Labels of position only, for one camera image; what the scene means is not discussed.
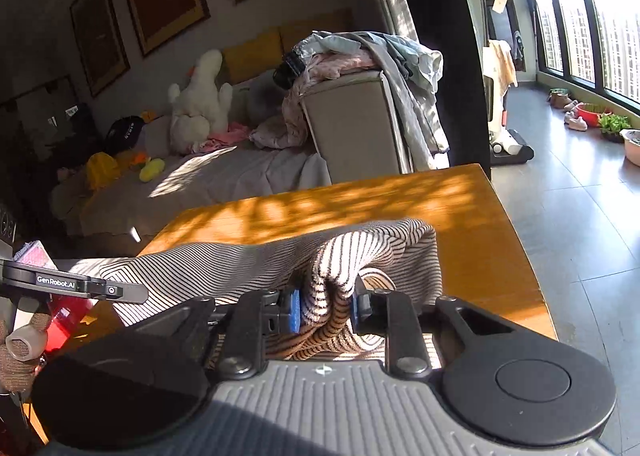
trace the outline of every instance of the orange table top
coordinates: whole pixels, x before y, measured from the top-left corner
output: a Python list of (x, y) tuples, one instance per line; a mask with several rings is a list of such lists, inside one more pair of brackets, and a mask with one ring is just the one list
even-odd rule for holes
[(556, 338), (529, 259), (478, 165), (187, 210), (141, 255), (182, 243), (266, 243), (331, 227), (405, 217), (425, 220), (436, 229), (446, 293)]

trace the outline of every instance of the pink garment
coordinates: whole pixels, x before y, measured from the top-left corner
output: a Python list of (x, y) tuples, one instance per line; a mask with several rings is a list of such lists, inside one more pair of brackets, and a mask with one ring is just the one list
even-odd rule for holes
[(305, 116), (300, 106), (303, 95), (309, 88), (326, 79), (337, 79), (340, 75), (352, 74), (360, 70), (378, 68), (368, 49), (361, 48), (355, 54), (318, 54), (311, 58), (305, 71), (293, 83), (291, 90), (282, 101), (282, 116), (287, 127), (286, 134), (270, 132), (269, 121), (251, 134), (251, 140), (261, 147), (284, 149), (302, 146), (308, 136)]
[(211, 153), (224, 147), (233, 146), (234, 144), (247, 140), (250, 133), (251, 129), (247, 126), (232, 122), (229, 124), (228, 131), (212, 133), (204, 142), (193, 144), (191, 153)]

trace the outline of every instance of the striped fabric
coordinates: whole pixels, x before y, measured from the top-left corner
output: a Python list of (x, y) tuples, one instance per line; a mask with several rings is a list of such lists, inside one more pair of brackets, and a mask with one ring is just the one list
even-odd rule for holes
[(442, 294), (435, 230), (414, 219), (338, 227), (264, 245), (190, 243), (105, 266), (101, 277), (143, 283), (144, 305), (114, 304), (126, 325), (182, 301), (211, 295), (231, 304), (244, 292), (283, 288), (303, 269), (302, 325), (297, 335), (272, 336), (270, 357), (378, 352), (382, 338), (354, 335), (350, 299), (355, 277), (367, 288), (399, 290), (419, 305)]

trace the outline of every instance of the red bowl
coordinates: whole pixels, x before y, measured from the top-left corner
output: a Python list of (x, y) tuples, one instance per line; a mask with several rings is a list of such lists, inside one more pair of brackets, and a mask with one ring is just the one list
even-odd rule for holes
[(581, 102), (575, 107), (578, 112), (578, 117), (582, 117), (590, 128), (599, 128), (598, 117), (603, 113), (613, 113), (611, 109), (606, 106), (600, 106), (598, 104), (589, 104), (587, 102)]

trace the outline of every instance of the leafy vegetable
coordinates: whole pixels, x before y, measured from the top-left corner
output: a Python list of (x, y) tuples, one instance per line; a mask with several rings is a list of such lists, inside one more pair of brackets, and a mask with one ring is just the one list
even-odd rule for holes
[(598, 124), (607, 133), (620, 133), (623, 129), (631, 127), (628, 117), (615, 113), (603, 113), (598, 117)]

